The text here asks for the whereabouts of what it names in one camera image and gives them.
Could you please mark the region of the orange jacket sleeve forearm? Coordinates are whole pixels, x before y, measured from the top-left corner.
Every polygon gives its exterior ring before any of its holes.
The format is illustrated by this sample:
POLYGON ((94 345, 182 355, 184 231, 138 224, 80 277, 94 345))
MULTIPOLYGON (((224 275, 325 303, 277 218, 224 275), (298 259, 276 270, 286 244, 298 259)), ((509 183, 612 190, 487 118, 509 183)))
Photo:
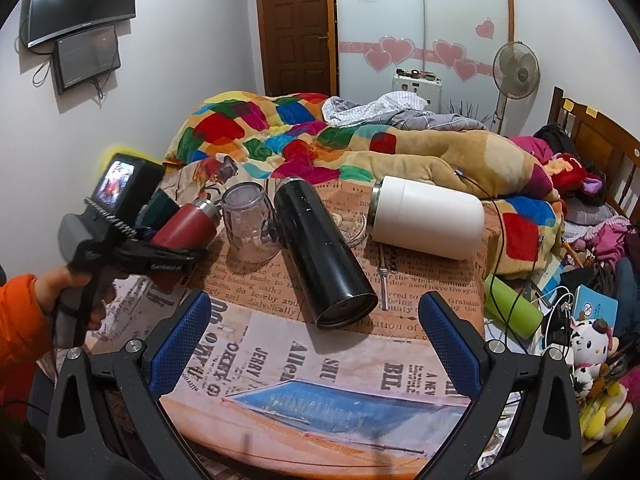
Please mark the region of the orange jacket sleeve forearm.
POLYGON ((1 287, 1 404, 10 417, 24 420, 26 402, 38 368, 51 350, 49 318, 35 294, 36 277, 25 274, 1 287))

